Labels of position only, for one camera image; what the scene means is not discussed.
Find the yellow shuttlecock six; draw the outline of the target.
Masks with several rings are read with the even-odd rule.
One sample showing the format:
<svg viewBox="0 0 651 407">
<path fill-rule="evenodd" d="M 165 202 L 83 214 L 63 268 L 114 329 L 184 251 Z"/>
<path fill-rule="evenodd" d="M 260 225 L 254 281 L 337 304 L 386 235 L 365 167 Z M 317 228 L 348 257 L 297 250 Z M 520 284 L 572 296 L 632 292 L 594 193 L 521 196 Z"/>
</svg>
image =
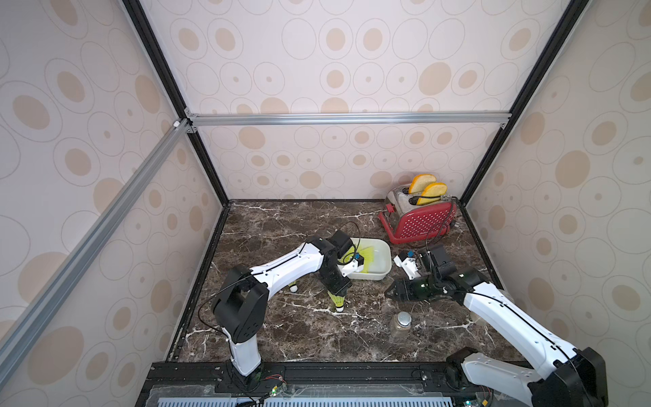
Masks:
<svg viewBox="0 0 651 407">
<path fill-rule="evenodd" d="M 329 292 L 328 295 L 336 307 L 336 312 L 337 313 L 343 312 L 345 308 L 345 297 L 335 295 L 334 293 L 331 292 Z"/>
</svg>

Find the yellow shuttlecock two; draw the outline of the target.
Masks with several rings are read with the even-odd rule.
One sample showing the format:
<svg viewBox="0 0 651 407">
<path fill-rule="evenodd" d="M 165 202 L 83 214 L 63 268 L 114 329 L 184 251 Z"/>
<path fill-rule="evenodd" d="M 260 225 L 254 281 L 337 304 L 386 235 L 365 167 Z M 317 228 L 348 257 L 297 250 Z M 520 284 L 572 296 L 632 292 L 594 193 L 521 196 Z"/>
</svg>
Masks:
<svg viewBox="0 0 651 407">
<path fill-rule="evenodd" d="M 368 274 L 372 273 L 375 269 L 376 263 L 376 250 L 374 247 L 365 247 L 359 249 L 359 264 L 361 269 L 359 273 Z"/>
</svg>

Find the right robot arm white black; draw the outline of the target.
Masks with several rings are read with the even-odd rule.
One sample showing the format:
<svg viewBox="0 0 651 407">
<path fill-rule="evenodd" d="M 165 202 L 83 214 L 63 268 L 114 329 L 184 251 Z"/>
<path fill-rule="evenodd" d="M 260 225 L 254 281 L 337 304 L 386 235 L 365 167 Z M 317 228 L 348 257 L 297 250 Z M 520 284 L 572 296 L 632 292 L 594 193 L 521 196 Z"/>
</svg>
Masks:
<svg viewBox="0 0 651 407">
<path fill-rule="evenodd" d="M 446 359 L 452 389 L 491 388 L 528 406 L 606 406 L 606 364 L 594 349 L 578 349 L 543 327 L 473 267 L 457 268 L 442 245 L 399 253 L 405 272 L 386 291 L 400 302 L 449 298 L 477 314 L 529 364 L 496 361 L 465 347 Z"/>
</svg>

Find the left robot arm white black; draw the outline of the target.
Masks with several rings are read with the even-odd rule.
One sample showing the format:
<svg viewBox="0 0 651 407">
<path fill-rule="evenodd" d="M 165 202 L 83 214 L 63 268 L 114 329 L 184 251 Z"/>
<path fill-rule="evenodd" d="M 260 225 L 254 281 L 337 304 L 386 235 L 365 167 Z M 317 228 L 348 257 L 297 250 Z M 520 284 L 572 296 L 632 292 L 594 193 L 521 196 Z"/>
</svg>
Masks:
<svg viewBox="0 0 651 407">
<path fill-rule="evenodd" d="M 242 383 L 256 383 L 263 374 L 257 334 L 269 300 L 299 278 L 315 273 L 341 311 L 352 284 L 349 276 L 362 271 L 365 262 L 359 244 L 341 230 L 327 238 L 309 237 L 295 250 L 261 266 L 230 269 L 221 288 L 206 300 L 215 323 L 206 322 L 200 311 L 197 316 L 205 327 L 225 335 L 233 374 Z"/>
</svg>

